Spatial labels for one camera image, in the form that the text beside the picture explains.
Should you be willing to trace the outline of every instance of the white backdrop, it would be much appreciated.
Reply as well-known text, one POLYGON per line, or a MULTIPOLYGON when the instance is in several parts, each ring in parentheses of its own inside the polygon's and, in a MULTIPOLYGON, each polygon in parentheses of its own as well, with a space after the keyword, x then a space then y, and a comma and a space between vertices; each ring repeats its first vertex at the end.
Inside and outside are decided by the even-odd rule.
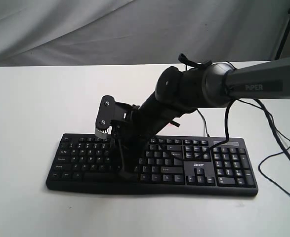
POLYGON ((274 57, 290 0, 0 0, 0 66, 274 57))

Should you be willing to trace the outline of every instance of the space bar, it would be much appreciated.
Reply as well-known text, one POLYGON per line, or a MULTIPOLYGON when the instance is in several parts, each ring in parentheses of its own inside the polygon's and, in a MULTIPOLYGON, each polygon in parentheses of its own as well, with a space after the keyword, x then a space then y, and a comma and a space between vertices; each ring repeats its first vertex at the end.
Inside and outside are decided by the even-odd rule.
POLYGON ((114 173, 85 173, 83 179, 88 182, 114 182, 117 176, 114 173))

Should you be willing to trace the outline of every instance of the robotic arm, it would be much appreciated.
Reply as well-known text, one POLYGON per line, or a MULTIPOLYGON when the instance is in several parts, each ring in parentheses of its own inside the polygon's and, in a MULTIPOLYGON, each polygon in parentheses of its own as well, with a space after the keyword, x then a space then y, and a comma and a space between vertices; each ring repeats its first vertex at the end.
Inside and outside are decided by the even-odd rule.
MULTIPOLYGON (((174 118, 196 108, 224 108, 232 98, 290 99, 290 58, 242 69, 211 61, 194 65, 196 68, 184 72, 173 66, 167 68, 155 91, 141 106, 104 96, 95 135, 105 139, 111 126, 113 140, 119 139, 127 159, 133 160, 168 123, 178 125, 172 121, 174 118)), ((112 147, 113 153, 117 153, 115 142, 112 147)))

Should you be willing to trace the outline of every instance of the keyboard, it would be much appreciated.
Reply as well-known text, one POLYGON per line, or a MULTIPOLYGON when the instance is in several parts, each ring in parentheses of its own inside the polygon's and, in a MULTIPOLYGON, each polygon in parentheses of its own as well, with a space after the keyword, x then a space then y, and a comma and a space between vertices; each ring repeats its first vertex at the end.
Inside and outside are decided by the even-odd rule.
POLYGON ((136 180, 118 175, 121 157, 110 156, 110 139, 94 134, 64 134, 46 185, 51 190, 92 194, 209 194, 254 196, 258 185, 242 138, 202 151, 219 137, 157 136, 135 157, 136 180))

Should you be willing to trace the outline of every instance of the white table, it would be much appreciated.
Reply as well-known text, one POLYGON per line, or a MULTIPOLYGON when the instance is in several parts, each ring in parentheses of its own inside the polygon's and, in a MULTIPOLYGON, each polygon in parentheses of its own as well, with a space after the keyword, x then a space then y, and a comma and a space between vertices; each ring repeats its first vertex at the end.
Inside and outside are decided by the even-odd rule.
MULTIPOLYGON (((246 141, 259 186, 255 198, 106 196, 46 188, 62 134, 93 133, 103 95, 141 104, 168 66, 0 68, 0 236, 290 236, 290 198, 257 169, 280 149, 263 112, 239 102, 229 114, 229 132, 246 141)), ((290 137, 290 100, 263 103, 290 137)), ((201 109, 211 136, 224 136, 224 111, 201 109)), ((176 121, 180 128, 167 126, 160 134, 203 135, 197 113, 176 121)), ((285 156, 272 158, 263 170, 290 191, 285 156)))

